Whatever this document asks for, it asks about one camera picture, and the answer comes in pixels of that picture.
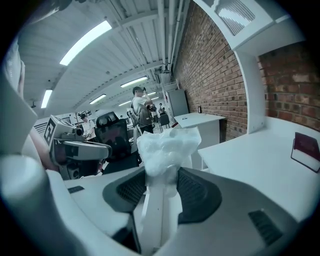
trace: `ceiling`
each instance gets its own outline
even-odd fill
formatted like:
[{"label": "ceiling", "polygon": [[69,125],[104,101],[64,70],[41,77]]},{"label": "ceiling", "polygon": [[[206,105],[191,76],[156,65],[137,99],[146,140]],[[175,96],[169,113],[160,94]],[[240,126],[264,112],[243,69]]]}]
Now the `ceiling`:
[{"label": "ceiling", "polygon": [[[174,26],[169,29],[169,0],[164,1],[166,62],[169,31],[174,37],[179,3],[180,0],[175,1]],[[190,0],[183,1],[173,60],[179,50],[189,3]],[[69,49],[105,20],[112,29],[91,42],[68,66],[61,65]],[[25,100],[30,105],[35,101],[33,110],[43,118],[117,107],[132,99],[132,89],[137,85],[146,87],[147,92],[157,92],[152,97],[161,97],[162,88],[155,75],[163,66],[159,24],[157,0],[101,0],[72,2],[65,10],[26,26],[18,40],[25,63]],[[120,86],[143,76],[148,76],[148,80]],[[41,109],[46,89],[53,92],[47,107]],[[104,99],[89,104],[102,94],[106,94]]]}]

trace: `white table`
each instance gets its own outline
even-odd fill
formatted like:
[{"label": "white table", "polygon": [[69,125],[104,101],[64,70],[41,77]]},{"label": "white table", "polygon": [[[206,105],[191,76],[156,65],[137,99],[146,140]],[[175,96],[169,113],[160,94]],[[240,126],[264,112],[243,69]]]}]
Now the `white table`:
[{"label": "white table", "polygon": [[[179,123],[178,128],[198,127],[201,143],[198,149],[203,149],[220,143],[219,120],[225,117],[213,114],[189,113],[175,116],[174,119]],[[196,151],[191,155],[192,168],[201,170],[202,159]]]},{"label": "white table", "polygon": [[280,119],[268,119],[273,127],[198,152],[210,173],[253,186],[301,221],[312,214],[319,200],[320,174],[290,158],[293,138],[295,132],[300,132],[316,138],[320,144],[320,133]]}]

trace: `ceiling light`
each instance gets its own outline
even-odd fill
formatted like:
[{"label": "ceiling light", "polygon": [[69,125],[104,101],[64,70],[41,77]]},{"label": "ceiling light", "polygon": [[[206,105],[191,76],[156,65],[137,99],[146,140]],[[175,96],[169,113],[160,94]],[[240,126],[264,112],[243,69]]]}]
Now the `ceiling light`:
[{"label": "ceiling light", "polygon": [[102,94],[98,98],[94,99],[93,101],[90,102],[90,104],[95,104],[96,102],[100,101],[102,98],[106,97],[105,94]]},{"label": "ceiling light", "polygon": [[121,87],[124,88],[124,87],[130,86],[130,85],[132,85],[132,84],[135,84],[135,83],[138,83],[138,82],[147,80],[147,79],[148,79],[147,76],[143,76],[143,77],[138,78],[138,79],[136,79],[136,80],[133,80],[133,81],[131,81],[131,82],[127,82],[127,83],[121,85]]},{"label": "ceiling light", "polygon": [[44,94],[44,97],[42,100],[42,104],[41,104],[42,109],[45,109],[47,107],[51,93],[52,93],[51,89],[45,91],[45,94]]},{"label": "ceiling light", "polygon": [[154,92],[150,92],[150,93],[148,93],[148,96],[149,95],[154,95],[154,94],[156,94],[156,92],[154,91]]},{"label": "ceiling light", "polygon": [[88,44],[90,44],[92,41],[94,41],[96,38],[100,37],[110,29],[112,29],[112,27],[106,20],[91,29],[88,33],[81,37],[80,40],[74,44],[74,46],[71,47],[71,49],[60,61],[60,64],[68,66],[69,63],[74,59],[74,57],[76,57],[77,54],[80,53]]},{"label": "ceiling light", "polygon": [[125,102],[125,103],[122,103],[122,104],[119,105],[119,107],[121,107],[122,105],[128,104],[130,102],[131,102],[131,100],[129,100],[129,101]]}]

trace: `office chair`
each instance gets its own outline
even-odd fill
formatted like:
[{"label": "office chair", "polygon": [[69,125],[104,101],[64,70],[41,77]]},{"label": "office chair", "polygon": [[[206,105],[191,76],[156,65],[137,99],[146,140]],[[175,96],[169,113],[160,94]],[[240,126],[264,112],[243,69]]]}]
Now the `office chair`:
[{"label": "office chair", "polygon": [[161,132],[163,132],[164,130],[162,129],[162,126],[165,126],[167,128],[167,125],[169,125],[170,121],[169,121],[169,116],[167,114],[162,114],[160,115],[160,130]]},{"label": "office chair", "polygon": [[139,166],[138,149],[135,145],[130,145],[125,119],[119,119],[114,112],[109,112],[97,118],[96,126],[95,135],[98,142],[112,148],[111,156],[106,159],[109,164],[102,174]]}]

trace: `man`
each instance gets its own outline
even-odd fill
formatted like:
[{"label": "man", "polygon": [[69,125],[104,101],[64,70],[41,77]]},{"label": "man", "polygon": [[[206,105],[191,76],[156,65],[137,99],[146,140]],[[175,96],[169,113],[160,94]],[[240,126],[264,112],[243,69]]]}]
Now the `man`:
[{"label": "man", "polygon": [[159,114],[160,114],[160,116],[161,116],[161,115],[164,115],[166,112],[164,111],[165,108],[162,107],[162,103],[160,103],[159,105],[160,105],[160,107],[159,107]]},{"label": "man", "polygon": [[85,114],[82,114],[80,117],[83,121],[83,133],[87,136],[86,140],[88,142],[97,142],[94,121],[89,120]]},{"label": "man", "polygon": [[154,122],[155,122],[155,123],[158,123],[159,120],[158,120],[157,108],[156,108],[155,104],[153,104],[153,105],[151,106],[151,111],[152,111],[152,117],[153,117]]},{"label": "man", "polygon": [[139,86],[134,87],[132,93],[134,98],[132,100],[131,107],[133,108],[135,115],[139,118],[138,125],[141,132],[144,133],[144,131],[146,131],[153,134],[154,130],[152,129],[152,119],[146,107],[147,105],[152,104],[152,100]]}]

